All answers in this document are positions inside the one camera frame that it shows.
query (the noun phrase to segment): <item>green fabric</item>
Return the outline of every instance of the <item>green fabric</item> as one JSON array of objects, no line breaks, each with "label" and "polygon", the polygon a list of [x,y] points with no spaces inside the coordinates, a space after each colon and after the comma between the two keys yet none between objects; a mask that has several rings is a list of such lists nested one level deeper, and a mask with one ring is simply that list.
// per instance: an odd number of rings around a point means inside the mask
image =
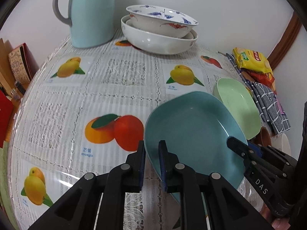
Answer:
[{"label": "green fabric", "polygon": [[4,206],[7,217],[15,229],[19,229],[16,218],[13,213],[12,204],[9,196],[9,188],[7,184],[7,152],[9,143],[4,142],[3,148],[0,148],[0,197],[2,199],[1,206]]}]

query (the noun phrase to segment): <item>light green plate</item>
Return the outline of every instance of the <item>light green plate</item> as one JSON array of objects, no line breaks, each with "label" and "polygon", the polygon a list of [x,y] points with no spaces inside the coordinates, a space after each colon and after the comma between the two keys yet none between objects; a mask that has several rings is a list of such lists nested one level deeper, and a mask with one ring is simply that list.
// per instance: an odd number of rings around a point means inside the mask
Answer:
[{"label": "light green plate", "polygon": [[227,107],[246,139],[252,139],[260,132],[259,111],[253,98],[239,81],[220,79],[214,88],[214,96]]},{"label": "light green plate", "polygon": [[[149,116],[144,136],[147,156],[160,178],[160,140],[198,173],[218,172],[236,189],[244,177],[243,159],[226,141],[230,136],[247,141],[223,103],[211,94],[192,92],[160,105]],[[179,194],[174,197],[179,201]]]}]

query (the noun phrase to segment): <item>yellow chip bag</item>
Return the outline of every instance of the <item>yellow chip bag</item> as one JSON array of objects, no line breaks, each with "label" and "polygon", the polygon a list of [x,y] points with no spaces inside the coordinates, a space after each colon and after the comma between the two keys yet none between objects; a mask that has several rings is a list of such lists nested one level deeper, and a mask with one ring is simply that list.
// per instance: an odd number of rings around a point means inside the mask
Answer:
[{"label": "yellow chip bag", "polygon": [[269,61],[263,53],[236,47],[233,54],[239,68],[245,68],[258,73],[273,73]]}]

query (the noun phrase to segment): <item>light blue pitcher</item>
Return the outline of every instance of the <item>light blue pitcher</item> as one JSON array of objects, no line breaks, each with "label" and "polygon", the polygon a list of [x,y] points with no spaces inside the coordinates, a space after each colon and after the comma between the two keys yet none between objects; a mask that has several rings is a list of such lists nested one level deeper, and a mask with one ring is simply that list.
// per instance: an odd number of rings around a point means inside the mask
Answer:
[{"label": "light blue pitcher", "polygon": [[59,11],[59,0],[53,0],[53,12],[70,26],[72,44],[77,48],[102,45],[114,36],[114,0],[69,0],[68,18]]}]

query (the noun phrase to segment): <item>green label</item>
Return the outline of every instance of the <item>green label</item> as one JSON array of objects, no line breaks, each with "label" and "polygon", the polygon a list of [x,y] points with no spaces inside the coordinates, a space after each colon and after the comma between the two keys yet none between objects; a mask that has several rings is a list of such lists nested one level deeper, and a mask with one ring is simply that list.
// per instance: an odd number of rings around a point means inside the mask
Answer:
[{"label": "green label", "polygon": [[248,56],[246,55],[245,52],[242,53],[243,59],[248,60]]}]

